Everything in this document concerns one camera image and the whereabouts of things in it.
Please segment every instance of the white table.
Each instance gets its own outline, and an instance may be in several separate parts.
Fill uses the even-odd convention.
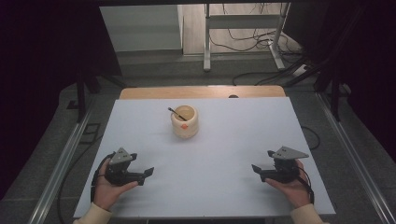
[[[191,139],[172,133],[169,106],[198,109],[200,131]],[[332,204],[288,97],[237,99],[145,99],[116,101],[81,195],[75,217],[90,206],[92,175],[108,154],[124,147],[137,153],[130,172],[155,167],[143,187],[126,192],[114,217],[229,218],[288,216],[292,207],[262,183],[251,164],[272,169],[267,150],[286,146],[310,155],[301,159],[320,214]]]

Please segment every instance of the wrist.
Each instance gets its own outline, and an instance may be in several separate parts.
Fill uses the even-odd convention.
[[[99,203],[99,202],[93,202],[94,204],[96,204],[96,206],[102,208],[103,210],[106,210],[107,212],[110,212],[110,207],[108,204],[105,203]]]
[[[303,206],[306,206],[307,204],[310,204],[311,202],[309,202],[309,200],[303,200],[303,201],[299,201],[299,202],[292,202],[294,208],[300,208]]]

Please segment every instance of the hand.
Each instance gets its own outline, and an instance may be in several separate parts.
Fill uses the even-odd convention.
[[[296,160],[298,167],[300,167],[300,178],[302,178],[305,182],[306,176],[305,173],[302,169],[304,169],[303,164]],[[293,180],[287,184],[283,184],[280,182],[277,182],[273,179],[270,178],[265,178],[265,182],[272,187],[279,189],[283,194],[285,194],[286,198],[288,198],[289,202],[295,207],[299,208],[301,206],[307,205],[311,203],[309,201],[309,195],[308,192],[306,191],[306,188],[300,181],[298,180]]]
[[[120,187],[111,185],[105,179],[105,172],[109,162],[110,159],[105,160],[102,167],[100,168],[99,176],[96,181],[95,196],[93,199],[93,203],[107,211],[109,211],[110,207],[119,199],[123,192],[128,191],[138,185],[137,181]]]

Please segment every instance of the gray floor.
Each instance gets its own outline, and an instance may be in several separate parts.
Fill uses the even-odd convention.
[[[181,86],[181,85],[232,85],[233,77],[246,72],[272,72],[275,64],[268,54],[261,55],[217,55],[213,58],[210,73],[203,71],[202,58],[180,55],[141,55],[122,54],[120,65],[123,77],[119,80],[130,86]],[[238,85],[254,85],[257,81],[269,77],[268,74],[240,77]],[[95,95],[87,92],[87,97],[95,98],[89,124],[100,124],[98,136],[103,134],[114,101],[120,96],[120,87],[101,77],[98,78],[102,89]],[[275,80],[281,84],[290,77]],[[342,147],[332,125],[326,117],[318,96],[312,89],[315,77],[286,88],[298,120],[302,126],[314,130],[320,137],[320,145],[312,151],[320,175],[329,193],[335,216],[325,216],[331,223],[383,223],[375,211],[370,197],[350,162],[346,150]],[[76,101],[75,85],[62,91],[59,107],[37,145],[31,159],[0,202],[0,223],[26,223],[46,186],[51,172],[76,125],[78,112],[66,109],[70,101]],[[351,142],[361,156],[370,175],[379,186],[388,201],[391,211],[396,211],[396,165],[387,155],[365,126],[355,116],[347,98],[340,99],[340,117]],[[318,143],[318,139],[309,131],[304,131],[309,146]],[[81,141],[89,142],[92,134],[84,134]],[[61,211],[66,223],[73,221],[73,213],[79,195],[87,180],[92,162],[100,141],[90,147],[76,163],[64,182]],[[87,149],[88,145],[79,144],[73,161]],[[55,199],[48,211],[44,223],[60,223]],[[289,217],[271,217],[268,223],[291,223]],[[119,220],[112,218],[110,223],[146,223],[146,220]]]

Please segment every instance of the aluminum rail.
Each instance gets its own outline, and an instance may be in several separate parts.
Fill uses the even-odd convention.
[[[87,126],[88,120],[92,113],[92,108],[96,102],[96,96],[94,95],[90,102],[88,103],[88,109],[85,116],[82,118],[81,122],[76,124],[73,132],[71,133],[66,145],[64,146],[64,151],[62,152],[53,172],[49,178],[47,186],[44,188],[40,199],[38,200],[35,210],[32,213],[28,223],[39,224],[43,223],[46,216],[50,210],[53,199],[58,192],[58,189],[64,179],[64,175],[67,172],[67,168],[70,161],[73,158],[74,152],[78,146],[78,141]]]
[[[358,151],[353,146],[350,141],[346,131],[343,128],[341,122],[338,122],[335,117],[332,115],[329,101],[326,98],[325,93],[317,93],[317,97],[322,106],[323,111],[325,112],[332,128],[334,129],[335,134],[340,140],[344,150],[346,151],[346,155],[348,156],[349,161],[352,164],[356,174],[358,175],[359,180],[361,181],[364,189],[366,190],[376,212],[384,224],[395,224],[396,220],[394,215],[389,209],[388,203],[385,200],[384,196],[381,193],[378,185],[374,182],[373,178],[367,171],[361,157],[359,156]]]

